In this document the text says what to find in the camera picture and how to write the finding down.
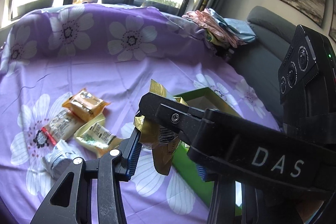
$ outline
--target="screw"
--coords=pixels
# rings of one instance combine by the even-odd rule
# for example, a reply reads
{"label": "screw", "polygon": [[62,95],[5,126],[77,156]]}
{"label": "screw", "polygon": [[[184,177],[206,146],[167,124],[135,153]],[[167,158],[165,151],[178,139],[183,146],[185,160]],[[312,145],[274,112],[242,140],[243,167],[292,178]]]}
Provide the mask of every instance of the screw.
{"label": "screw", "polygon": [[174,114],[171,116],[171,121],[172,121],[173,123],[177,123],[177,122],[179,122],[179,120],[180,120],[180,115],[178,115],[177,113],[174,113]]}
{"label": "screw", "polygon": [[110,151],[110,155],[111,155],[111,156],[118,156],[119,153],[120,153],[120,152],[119,152],[118,149],[113,149],[113,150]]}
{"label": "screw", "polygon": [[73,159],[73,163],[74,163],[74,164],[81,164],[81,163],[82,163],[82,161],[83,161],[83,160],[82,160],[82,158],[79,158],[79,157],[78,157],[78,158],[75,158],[75,159]]}

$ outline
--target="black device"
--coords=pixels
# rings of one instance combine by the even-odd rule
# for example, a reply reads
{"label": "black device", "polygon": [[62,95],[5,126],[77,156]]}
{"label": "black device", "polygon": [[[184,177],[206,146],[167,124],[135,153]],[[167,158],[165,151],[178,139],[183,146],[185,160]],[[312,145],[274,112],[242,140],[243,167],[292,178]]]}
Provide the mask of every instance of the black device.
{"label": "black device", "polygon": [[[325,200],[313,223],[335,223],[336,152],[319,145],[333,143],[333,121],[318,123],[318,132],[323,133],[318,141],[303,125],[311,118],[328,121],[333,115],[334,60],[326,37],[297,27],[278,75],[286,133],[154,93],[141,98],[138,115],[176,132],[190,145],[187,155],[202,170],[202,177],[215,182],[207,224],[303,224],[295,207],[295,201],[303,199]],[[76,158],[31,224],[61,224],[64,217],[69,224],[91,223],[92,178],[98,179],[99,223],[126,224],[119,181],[128,181],[134,174],[139,136],[135,129],[131,138],[100,159]],[[242,183],[241,217],[235,217],[235,181]]]}
{"label": "black device", "polygon": [[279,71],[285,132],[336,143],[336,57],[328,38],[298,25]]}

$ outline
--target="green box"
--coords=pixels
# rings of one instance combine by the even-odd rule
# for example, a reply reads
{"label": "green box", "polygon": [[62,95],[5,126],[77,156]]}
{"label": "green box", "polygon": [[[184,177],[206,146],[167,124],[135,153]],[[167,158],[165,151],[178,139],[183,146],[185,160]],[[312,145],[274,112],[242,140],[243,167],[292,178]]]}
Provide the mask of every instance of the green box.
{"label": "green box", "polygon": [[[217,108],[222,112],[240,117],[233,108],[210,88],[192,90],[176,95],[176,97],[182,97],[188,106],[197,107],[203,110],[206,108]],[[179,145],[174,153],[173,166],[199,198],[209,207],[214,182],[204,182],[201,179],[197,173],[196,164],[191,161],[186,154],[188,149],[189,147],[185,143]],[[236,205],[236,215],[241,214],[241,208]]]}

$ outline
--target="purple floral sheet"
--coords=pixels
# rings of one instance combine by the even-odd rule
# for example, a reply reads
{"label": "purple floral sheet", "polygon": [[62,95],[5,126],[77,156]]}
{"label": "purple floral sheet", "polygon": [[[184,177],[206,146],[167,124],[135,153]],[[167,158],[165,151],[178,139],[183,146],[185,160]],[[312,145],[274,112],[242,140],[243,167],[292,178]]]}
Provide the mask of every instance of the purple floral sheet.
{"label": "purple floral sheet", "polygon": [[[84,87],[111,102],[106,127],[124,138],[151,79],[171,94],[208,86],[245,119],[278,130],[243,77],[212,55],[203,32],[155,8],[97,4],[34,11],[13,26],[0,52],[0,197],[18,223],[31,221],[54,183],[41,164],[52,149],[41,127]],[[121,190],[128,223],[206,223],[208,208],[174,168],[158,174],[149,150]],[[95,194],[92,202],[97,223]]]}

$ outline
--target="camera module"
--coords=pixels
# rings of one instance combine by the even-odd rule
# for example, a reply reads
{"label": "camera module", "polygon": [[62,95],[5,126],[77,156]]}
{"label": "camera module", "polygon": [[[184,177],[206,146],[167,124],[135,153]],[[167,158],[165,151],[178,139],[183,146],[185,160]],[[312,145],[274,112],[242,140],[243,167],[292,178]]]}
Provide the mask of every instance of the camera module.
{"label": "camera module", "polygon": [[296,82],[296,66],[294,62],[291,62],[288,67],[287,78],[288,78],[288,85],[292,88]]}
{"label": "camera module", "polygon": [[281,83],[280,83],[280,89],[281,89],[281,93],[285,93],[285,89],[286,89],[286,79],[282,76],[281,78]]}
{"label": "camera module", "polygon": [[300,70],[305,71],[308,66],[308,53],[304,46],[301,46],[297,54]]}

